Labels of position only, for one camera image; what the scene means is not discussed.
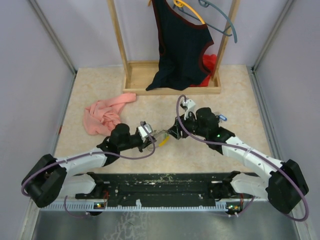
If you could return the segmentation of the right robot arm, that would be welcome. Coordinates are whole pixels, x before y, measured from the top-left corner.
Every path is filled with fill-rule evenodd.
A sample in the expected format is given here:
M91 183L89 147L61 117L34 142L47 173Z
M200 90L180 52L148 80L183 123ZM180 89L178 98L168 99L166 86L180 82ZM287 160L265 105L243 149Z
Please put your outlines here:
M209 107L194 111L185 103L178 108L184 114L177 115L168 130L177 140L191 137L205 143L223 156L239 161L254 172L254 176L234 171L223 181L223 192L229 198L238 194L268 200L279 212L289 214L300 202L309 210L306 194L309 187L297 162L282 161L267 156L244 143L233 132L220 126L219 117Z

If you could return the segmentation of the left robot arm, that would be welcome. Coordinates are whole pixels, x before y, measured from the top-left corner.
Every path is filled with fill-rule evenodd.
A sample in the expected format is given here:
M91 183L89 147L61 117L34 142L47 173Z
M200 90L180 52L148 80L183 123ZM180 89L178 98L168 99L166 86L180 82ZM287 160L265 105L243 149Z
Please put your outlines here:
M30 197L39 207L44 208L58 198L76 195L101 197L104 186L89 172L94 168L105 167L118 159L130 157L122 151L137 148L143 152L156 139L150 124L142 121L134 134L127 124L120 123L102 143L85 153L55 158L43 155L21 182L21 193Z

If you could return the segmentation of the large keyring with small rings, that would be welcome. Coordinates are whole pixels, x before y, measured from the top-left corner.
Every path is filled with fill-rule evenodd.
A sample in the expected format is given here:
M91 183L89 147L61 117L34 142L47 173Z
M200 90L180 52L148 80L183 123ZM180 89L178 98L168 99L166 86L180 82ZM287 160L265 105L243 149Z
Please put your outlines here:
M166 130L159 130L159 134L157 136L152 136L153 142L157 145L157 148L164 146L169 138L170 135Z

